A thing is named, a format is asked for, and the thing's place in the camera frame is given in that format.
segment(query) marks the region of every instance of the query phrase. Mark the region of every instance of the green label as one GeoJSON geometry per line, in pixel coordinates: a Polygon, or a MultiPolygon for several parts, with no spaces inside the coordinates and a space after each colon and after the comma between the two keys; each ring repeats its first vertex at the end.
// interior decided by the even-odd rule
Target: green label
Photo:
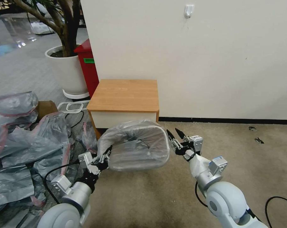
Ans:
{"type": "Polygon", "coordinates": [[[94,59],[91,58],[83,58],[85,63],[95,63],[94,59]]]}

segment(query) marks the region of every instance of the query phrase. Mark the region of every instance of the beige carpet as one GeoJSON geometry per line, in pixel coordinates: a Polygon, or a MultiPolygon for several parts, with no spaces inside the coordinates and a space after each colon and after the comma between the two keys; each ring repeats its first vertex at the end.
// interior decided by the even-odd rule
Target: beige carpet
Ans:
{"type": "MultiPolygon", "coordinates": [[[[238,186],[252,211],[266,224],[264,206],[274,195],[287,197],[287,125],[160,122],[188,135],[204,138],[202,155],[228,161],[224,181],[238,186]],[[258,144],[259,137],[264,144],[258,144]]],[[[144,172],[100,175],[91,196],[85,228],[220,227],[195,197],[195,179],[188,163],[171,151],[165,166],[144,172]]],[[[268,207],[273,227],[287,227],[287,202],[274,199],[268,207]]]]}

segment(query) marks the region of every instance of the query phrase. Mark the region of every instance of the white drawer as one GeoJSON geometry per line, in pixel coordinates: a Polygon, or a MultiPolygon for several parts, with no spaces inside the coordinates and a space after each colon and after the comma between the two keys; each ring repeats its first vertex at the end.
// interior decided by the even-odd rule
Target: white drawer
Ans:
{"type": "Polygon", "coordinates": [[[90,112],[96,128],[110,128],[121,122],[150,119],[156,121],[156,112],[90,112]]]}

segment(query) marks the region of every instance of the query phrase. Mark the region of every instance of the potted tree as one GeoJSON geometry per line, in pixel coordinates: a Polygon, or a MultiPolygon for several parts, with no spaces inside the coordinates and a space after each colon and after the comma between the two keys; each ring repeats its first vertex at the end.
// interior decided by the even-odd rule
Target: potted tree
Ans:
{"type": "Polygon", "coordinates": [[[66,97],[81,99],[87,97],[87,86],[78,59],[74,53],[80,21],[80,0],[13,0],[26,12],[52,28],[61,40],[60,46],[45,52],[66,97]],[[38,6],[43,5],[50,16],[46,18],[38,6]]]}

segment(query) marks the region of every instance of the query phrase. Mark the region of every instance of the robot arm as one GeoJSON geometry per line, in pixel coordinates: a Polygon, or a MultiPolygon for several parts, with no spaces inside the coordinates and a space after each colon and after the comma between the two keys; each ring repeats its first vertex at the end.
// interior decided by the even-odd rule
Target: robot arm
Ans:
{"type": "Polygon", "coordinates": [[[111,150],[112,146],[101,158],[93,158],[90,152],[80,154],[78,159],[84,174],[76,180],[73,186],[64,175],[59,175],[52,180],[51,184],[63,194],[62,203],[53,206],[43,215],[38,228],[79,228],[83,226],[90,212],[90,195],[95,190],[95,183],[101,171],[108,168],[111,150]]]}
{"type": "Polygon", "coordinates": [[[228,162],[222,156],[211,161],[200,156],[203,138],[189,137],[178,129],[176,131],[183,140],[182,143],[167,130],[175,153],[189,162],[191,174],[206,198],[208,209],[221,225],[224,228],[266,228],[250,210],[242,191],[229,182],[220,181],[228,162]]]}

